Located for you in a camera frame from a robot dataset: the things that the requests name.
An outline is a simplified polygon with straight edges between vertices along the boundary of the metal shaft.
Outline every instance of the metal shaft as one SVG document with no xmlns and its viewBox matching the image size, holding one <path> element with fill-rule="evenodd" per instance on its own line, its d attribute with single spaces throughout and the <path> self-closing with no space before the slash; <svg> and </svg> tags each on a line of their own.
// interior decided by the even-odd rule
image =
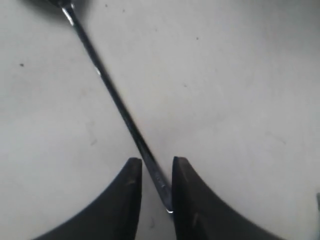
<svg viewBox="0 0 320 240">
<path fill-rule="evenodd" d="M 104 82 L 106 88 L 108 89 L 117 109 L 119 110 L 130 134 L 142 156 L 142 159 L 148 169 L 150 176 L 153 180 L 155 188 L 161 198 L 162 203 L 166 207 L 166 210 L 169 213 L 173 212 L 172 208 L 172 194 L 171 194 L 171 186 L 162 173 L 160 167 L 158 166 L 153 154 L 151 153 L 148 145 L 146 144 L 142 134 L 137 128 L 135 122 L 133 121 L 129 111 L 127 110 L 125 104 L 123 103 L 121 97 L 119 96 L 109 74 L 107 73 L 102 61 L 100 60 L 97 52 L 95 51 L 93 45 L 86 32 L 84 31 L 81 23 L 79 22 L 73 5 L 69 4 L 66 6 L 61 6 L 63 13 L 75 29 L 77 35 L 81 39 L 83 46 L 85 47 L 88 55 L 90 56 L 98 74 L 100 75 L 102 81 Z"/>
</svg>

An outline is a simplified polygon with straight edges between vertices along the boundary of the white floor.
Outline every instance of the white floor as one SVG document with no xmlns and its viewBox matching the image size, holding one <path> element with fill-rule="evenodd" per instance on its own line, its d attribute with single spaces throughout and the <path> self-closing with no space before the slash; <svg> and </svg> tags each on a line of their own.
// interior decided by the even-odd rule
<svg viewBox="0 0 320 240">
<path fill-rule="evenodd" d="M 0 8 L 1 240 L 66 221 L 139 157 L 72 28 L 30 2 Z M 174 156 L 187 157 L 250 220 L 317 239 L 320 1 L 87 7 L 81 20 L 166 175 Z M 174 240 L 143 173 L 137 240 Z"/>
</svg>

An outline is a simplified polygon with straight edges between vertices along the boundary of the concrete floor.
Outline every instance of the concrete floor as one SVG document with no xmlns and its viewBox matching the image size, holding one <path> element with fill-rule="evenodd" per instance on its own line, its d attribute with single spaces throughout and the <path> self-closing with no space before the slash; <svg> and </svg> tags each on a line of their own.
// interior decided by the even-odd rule
<svg viewBox="0 0 320 240">
<path fill-rule="evenodd" d="M 2 0 L 0 239 L 83 209 L 139 157 L 61 14 Z M 315 240 L 320 192 L 319 0 L 95 0 L 81 20 L 170 178 L 187 157 L 228 204 Z M 144 169 L 137 240 L 174 240 Z"/>
</svg>

